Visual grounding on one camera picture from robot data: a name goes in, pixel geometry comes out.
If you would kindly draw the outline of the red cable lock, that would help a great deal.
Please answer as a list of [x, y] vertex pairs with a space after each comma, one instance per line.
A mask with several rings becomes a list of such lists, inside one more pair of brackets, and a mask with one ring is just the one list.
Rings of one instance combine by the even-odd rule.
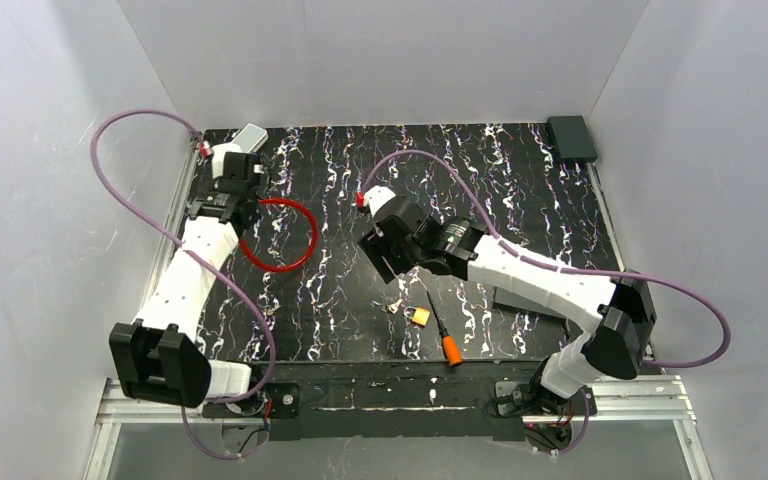
[[[268, 213], [275, 209], [277, 217], [270, 222], [272, 238], [268, 244], [256, 238], [256, 249], [252, 250], [241, 237], [238, 246], [242, 254], [255, 267], [269, 273], [289, 273], [302, 267], [316, 252], [321, 233], [313, 212], [302, 203], [283, 197], [261, 198], [258, 206], [266, 207]], [[299, 230], [291, 229], [291, 223], [295, 220], [305, 220], [308, 224], [306, 246], [302, 246], [302, 240], [293, 239], [299, 233]]]

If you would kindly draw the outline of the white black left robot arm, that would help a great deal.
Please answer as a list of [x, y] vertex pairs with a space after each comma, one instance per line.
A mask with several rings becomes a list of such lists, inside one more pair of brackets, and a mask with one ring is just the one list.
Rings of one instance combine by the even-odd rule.
[[129, 323], [117, 323], [109, 346], [123, 393], [132, 399], [197, 407], [233, 398], [250, 386], [251, 367], [208, 359], [197, 330], [216, 271], [259, 219], [266, 169], [253, 153], [217, 153], [209, 190], [184, 214], [181, 245], [149, 300]]

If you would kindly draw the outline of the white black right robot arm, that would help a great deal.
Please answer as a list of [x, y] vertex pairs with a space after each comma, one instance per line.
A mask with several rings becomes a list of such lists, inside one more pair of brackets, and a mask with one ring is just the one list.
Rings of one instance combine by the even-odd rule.
[[562, 406], [601, 377], [633, 380], [640, 373], [656, 321], [646, 282], [628, 272], [566, 274], [547, 257], [495, 238], [479, 222], [439, 222], [386, 187], [358, 194], [356, 203], [374, 222], [358, 244], [385, 282], [419, 267], [507, 291], [581, 329], [541, 362], [528, 384], [497, 399], [498, 416]]

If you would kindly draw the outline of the white rectangular box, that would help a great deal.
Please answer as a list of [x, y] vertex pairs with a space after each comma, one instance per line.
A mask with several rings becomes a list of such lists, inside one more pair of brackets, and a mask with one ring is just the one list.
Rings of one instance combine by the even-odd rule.
[[268, 132], [266, 129], [247, 124], [243, 127], [232, 140], [232, 144], [239, 148], [242, 153], [256, 153], [267, 141]]

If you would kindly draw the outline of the brass padlock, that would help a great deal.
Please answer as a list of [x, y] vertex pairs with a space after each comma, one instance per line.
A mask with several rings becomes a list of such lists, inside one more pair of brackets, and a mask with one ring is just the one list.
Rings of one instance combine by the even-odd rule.
[[404, 317], [412, 324], [425, 327], [431, 316], [431, 311], [421, 307], [407, 307], [404, 310]]

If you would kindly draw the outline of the dark grey flat plate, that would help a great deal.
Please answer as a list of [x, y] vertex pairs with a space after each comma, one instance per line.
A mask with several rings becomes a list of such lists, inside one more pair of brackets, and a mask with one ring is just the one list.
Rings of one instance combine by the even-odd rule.
[[495, 287], [493, 290], [493, 307], [511, 313], [542, 315], [557, 322], [566, 321], [566, 318], [557, 312], [499, 287]]

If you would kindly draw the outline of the black box in corner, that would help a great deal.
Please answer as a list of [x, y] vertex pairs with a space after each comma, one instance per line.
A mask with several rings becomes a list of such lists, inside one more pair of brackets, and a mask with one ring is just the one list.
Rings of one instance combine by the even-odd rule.
[[551, 116], [546, 132], [559, 160], [568, 165], [593, 163], [598, 151], [583, 116]]

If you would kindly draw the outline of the orange handled screwdriver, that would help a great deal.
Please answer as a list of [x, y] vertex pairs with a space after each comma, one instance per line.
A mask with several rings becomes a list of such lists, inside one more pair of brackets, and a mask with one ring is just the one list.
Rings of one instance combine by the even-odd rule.
[[442, 346], [446, 361], [448, 362], [448, 366], [452, 368], [458, 367], [463, 363], [461, 350], [459, 349], [454, 338], [449, 334], [444, 324], [443, 317], [440, 315], [438, 308], [436, 306], [436, 303], [429, 291], [426, 292], [426, 297], [429, 302], [430, 311], [434, 316], [434, 319], [438, 327], [438, 332], [441, 339], [441, 346]]

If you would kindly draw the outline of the aluminium frame rail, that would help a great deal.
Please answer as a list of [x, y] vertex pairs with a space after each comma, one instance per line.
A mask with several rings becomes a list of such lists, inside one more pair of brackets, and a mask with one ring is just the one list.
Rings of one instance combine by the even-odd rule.
[[[598, 276], [631, 270], [592, 270]], [[193, 408], [127, 397], [136, 411], [163, 424], [178, 421], [193, 445], [198, 425], [248, 427], [263, 443], [316, 438], [448, 438], [497, 435], [504, 440], [538, 423], [567, 429], [574, 421], [690, 422], [694, 415], [677, 377], [644, 375], [633, 380], [601, 377], [562, 406], [500, 417], [496, 401], [526, 385], [541, 362], [463, 362], [436, 373], [428, 363], [399, 369], [393, 363], [339, 363], [333, 366], [228, 361], [252, 369], [248, 391], [206, 400]]]

